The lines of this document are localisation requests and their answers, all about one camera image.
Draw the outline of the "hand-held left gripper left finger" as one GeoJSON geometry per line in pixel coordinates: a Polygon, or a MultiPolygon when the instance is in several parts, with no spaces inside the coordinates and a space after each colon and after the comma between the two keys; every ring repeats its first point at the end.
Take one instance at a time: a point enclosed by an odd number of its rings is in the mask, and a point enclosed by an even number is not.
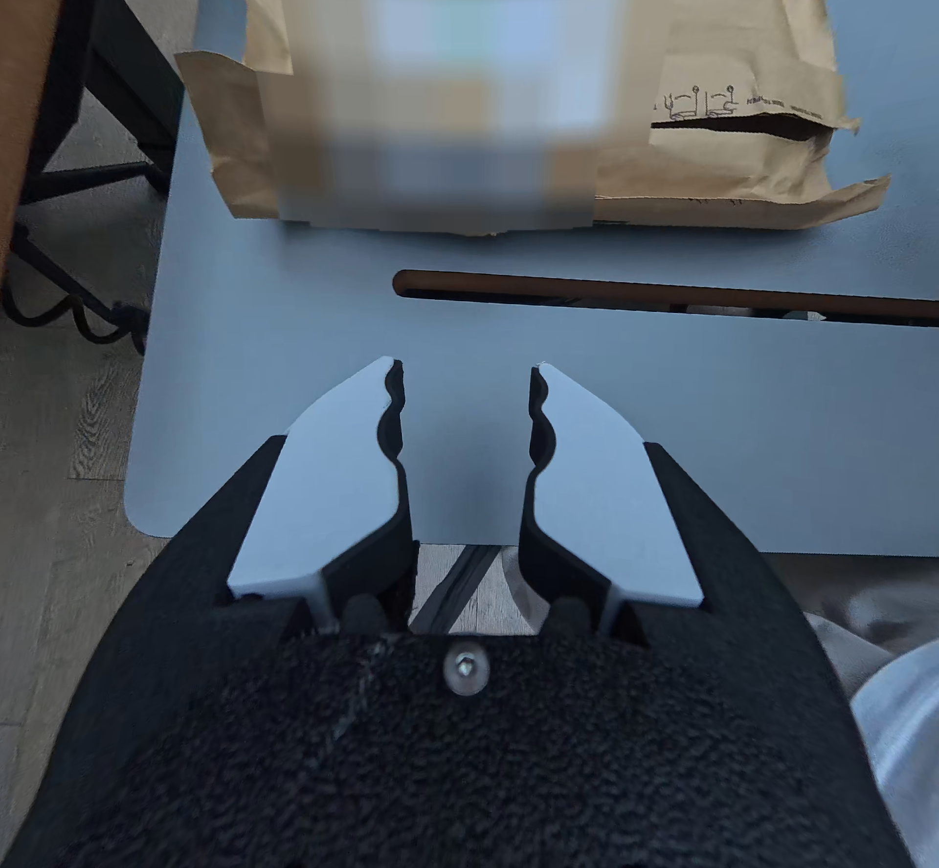
{"type": "Polygon", "coordinates": [[[382,356],[315,400],[288,428],[227,587],[239,601],[302,599],[338,631],[364,596],[404,631],[415,587],[400,360],[382,356]]]}

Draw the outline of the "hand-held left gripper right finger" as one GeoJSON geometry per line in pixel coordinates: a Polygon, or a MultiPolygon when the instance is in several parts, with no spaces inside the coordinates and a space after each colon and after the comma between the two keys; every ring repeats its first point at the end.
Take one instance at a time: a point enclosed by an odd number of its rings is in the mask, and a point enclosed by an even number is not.
{"type": "Polygon", "coordinates": [[[601,635],[634,602],[700,608],[705,595],[640,433],[546,362],[532,368],[528,406],[524,582],[547,603],[582,601],[601,635]]]}

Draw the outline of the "brown paper mailer bag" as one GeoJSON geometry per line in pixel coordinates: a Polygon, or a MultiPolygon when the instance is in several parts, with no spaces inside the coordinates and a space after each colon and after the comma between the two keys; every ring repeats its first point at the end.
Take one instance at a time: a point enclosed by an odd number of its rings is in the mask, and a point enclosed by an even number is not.
{"type": "MultiPolygon", "coordinates": [[[[289,71],[280,0],[245,0],[241,64],[177,63],[212,178],[233,217],[278,218],[256,68],[289,71]]],[[[877,210],[890,176],[834,189],[826,157],[845,113],[826,0],[676,0],[646,147],[606,155],[596,224],[815,228],[877,210]]]]}

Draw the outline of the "grey desk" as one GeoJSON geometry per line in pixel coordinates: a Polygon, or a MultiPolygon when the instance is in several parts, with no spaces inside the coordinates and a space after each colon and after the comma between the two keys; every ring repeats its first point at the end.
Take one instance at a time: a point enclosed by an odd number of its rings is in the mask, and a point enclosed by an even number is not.
{"type": "Polygon", "coordinates": [[[806,231],[602,226],[462,239],[230,216],[186,103],[125,485],[176,533],[270,436],[381,356],[404,366],[412,524],[513,544],[546,361],[660,443],[770,553],[937,553],[937,329],[405,298],[400,271],[937,298],[937,0],[827,0],[882,206],[806,231]]]}

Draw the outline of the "grey trousers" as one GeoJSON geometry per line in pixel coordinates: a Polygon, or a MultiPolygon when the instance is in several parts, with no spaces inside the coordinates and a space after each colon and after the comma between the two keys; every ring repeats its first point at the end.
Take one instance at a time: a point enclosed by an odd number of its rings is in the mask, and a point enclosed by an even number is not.
{"type": "Polygon", "coordinates": [[[936,563],[863,558],[811,568],[793,593],[848,698],[888,663],[937,640],[936,563]]]}

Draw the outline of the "black desk frame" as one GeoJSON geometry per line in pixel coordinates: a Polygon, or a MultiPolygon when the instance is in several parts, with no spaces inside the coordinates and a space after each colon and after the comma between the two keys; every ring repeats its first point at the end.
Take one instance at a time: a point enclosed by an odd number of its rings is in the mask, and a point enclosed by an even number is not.
{"type": "Polygon", "coordinates": [[[19,204],[137,177],[167,196],[184,89],[125,0],[62,0],[19,204]],[[144,159],[48,170],[91,93],[130,133],[144,159]]]}

